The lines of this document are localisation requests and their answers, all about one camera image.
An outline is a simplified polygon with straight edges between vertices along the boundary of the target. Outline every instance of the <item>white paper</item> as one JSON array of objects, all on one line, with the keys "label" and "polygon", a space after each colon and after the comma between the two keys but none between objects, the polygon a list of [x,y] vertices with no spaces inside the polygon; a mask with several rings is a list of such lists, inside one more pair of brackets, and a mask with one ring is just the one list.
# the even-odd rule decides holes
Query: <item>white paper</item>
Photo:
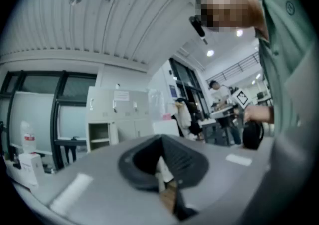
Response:
[{"label": "white paper", "polygon": [[114,91],[114,100],[130,101],[130,93],[126,91]]},{"label": "white paper", "polygon": [[246,157],[237,156],[235,154],[229,154],[226,157],[226,160],[228,160],[230,162],[237,163],[239,165],[243,165],[243,166],[250,166],[250,164],[252,163],[252,159],[249,159],[249,158],[246,158]]}]

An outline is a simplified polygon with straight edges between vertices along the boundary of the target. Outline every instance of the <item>ceiling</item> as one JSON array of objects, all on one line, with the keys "label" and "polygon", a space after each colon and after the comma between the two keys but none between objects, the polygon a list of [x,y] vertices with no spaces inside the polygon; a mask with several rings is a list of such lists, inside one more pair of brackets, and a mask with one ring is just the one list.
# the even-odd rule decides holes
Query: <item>ceiling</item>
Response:
[{"label": "ceiling", "polygon": [[1,37],[0,62],[29,58],[96,61],[154,73],[176,52],[198,67],[238,42],[249,42],[247,30],[207,34],[205,46],[188,18],[194,0],[21,0]]}]

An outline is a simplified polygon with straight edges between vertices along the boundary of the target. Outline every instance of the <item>label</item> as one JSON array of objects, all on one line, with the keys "label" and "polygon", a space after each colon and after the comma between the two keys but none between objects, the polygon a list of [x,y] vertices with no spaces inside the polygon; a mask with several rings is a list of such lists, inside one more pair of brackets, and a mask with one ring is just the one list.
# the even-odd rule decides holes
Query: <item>label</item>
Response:
[{"label": "label", "polygon": [[130,93],[125,91],[114,91],[114,100],[130,101]]},{"label": "label", "polygon": [[34,141],[34,134],[24,134],[25,141]]},{"label": "label", "polygon": [[229,154],[226,157],[226,160],[243,166],[250,166],[250,164],[252,163],[252,159],[241,157],[235,154]]}]

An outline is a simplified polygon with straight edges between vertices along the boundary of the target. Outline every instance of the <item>white bottle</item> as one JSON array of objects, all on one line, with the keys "label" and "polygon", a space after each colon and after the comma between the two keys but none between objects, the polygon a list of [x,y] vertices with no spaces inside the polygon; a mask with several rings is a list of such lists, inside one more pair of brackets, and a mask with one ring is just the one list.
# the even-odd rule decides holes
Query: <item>white bottle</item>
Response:
[{"label": "white bottle", "polygon": [[36,151],[35,136],[32,126],[25,121],[20,126],[21,143],[24,153],[33,153]]}]

